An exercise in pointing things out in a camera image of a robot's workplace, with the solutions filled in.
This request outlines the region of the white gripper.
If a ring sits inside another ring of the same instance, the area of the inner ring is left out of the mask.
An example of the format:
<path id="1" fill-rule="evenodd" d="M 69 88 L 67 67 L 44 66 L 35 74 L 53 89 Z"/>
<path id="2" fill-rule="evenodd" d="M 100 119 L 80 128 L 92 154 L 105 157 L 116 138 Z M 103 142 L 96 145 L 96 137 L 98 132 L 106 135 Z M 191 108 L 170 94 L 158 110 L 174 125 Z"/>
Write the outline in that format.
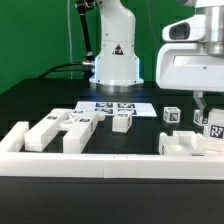
<path id="1" fill-rule="evenodd" d="M 159 51 L 156 82 L 162 89 L 190 90 L 208 123 L 208 108 L 202 91 L 224 92 L 224 56 L 203 52 L 200 43 L 169 43 Z"/>

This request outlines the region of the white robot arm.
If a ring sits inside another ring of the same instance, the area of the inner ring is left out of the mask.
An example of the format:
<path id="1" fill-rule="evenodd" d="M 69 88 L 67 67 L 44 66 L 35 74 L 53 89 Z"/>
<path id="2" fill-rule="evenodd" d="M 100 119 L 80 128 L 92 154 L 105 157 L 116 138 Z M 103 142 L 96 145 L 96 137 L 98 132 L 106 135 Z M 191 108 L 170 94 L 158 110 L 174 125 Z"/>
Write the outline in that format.
<path id="1" fill-rule="evenodd" d="M 162 31 L 156 83 L 162 89 L 190 90 L 200 111 L 202 93 L 224 92 L 224 0 L 179 0 L 195 15 Z M 101 15 L 101 51 L 90 84 L 108 91 L 141 85 L 134 52 L 135 16 L 120 0 L 96 0 Z"/>

